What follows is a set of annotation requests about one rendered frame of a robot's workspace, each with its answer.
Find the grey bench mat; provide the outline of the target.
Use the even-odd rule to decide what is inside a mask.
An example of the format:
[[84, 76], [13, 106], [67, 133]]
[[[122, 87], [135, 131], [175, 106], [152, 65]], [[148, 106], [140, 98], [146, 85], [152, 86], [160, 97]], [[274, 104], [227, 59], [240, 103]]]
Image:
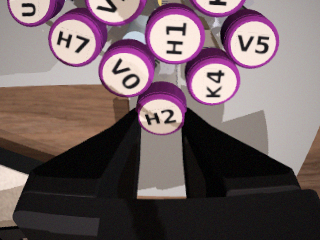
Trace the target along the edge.
[[[320, 127], [320, 0], [253, 0], [276, 27], [279, 47], [266, 65], [237, 66], [240, 87], [225, 103], [204, 105], [189, 94], [185, 65], [181, 90], [187, 107], [208, 124], [292, 168], [297, 176]], [[102, 84], [101, 58], [116, 40], [108, 33], [98, 57], [83, 67], [63, 64], [52, 54], [48, 34], [69, 0], [45, 24], [26, 27], [0, 0], [0, 87]], [[138, 196], [186, 196], [181, 129], [154, 135], [141, 128]]]

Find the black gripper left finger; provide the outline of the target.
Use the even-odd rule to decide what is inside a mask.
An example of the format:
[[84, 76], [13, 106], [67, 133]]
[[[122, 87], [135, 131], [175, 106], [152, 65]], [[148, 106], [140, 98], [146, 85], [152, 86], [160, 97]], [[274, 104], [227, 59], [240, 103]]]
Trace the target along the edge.
[[22, 192], [137, 199], [141, 126], [135, 109], [108, 129], [32, 169]]

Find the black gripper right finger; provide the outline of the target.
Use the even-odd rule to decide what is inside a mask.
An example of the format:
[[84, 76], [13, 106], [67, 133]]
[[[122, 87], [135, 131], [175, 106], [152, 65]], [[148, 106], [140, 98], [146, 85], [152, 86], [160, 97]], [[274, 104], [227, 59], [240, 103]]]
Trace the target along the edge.
[[292, 168], [216, 129], [188, 107], [181, 133], [186, 198], [301, 190]]

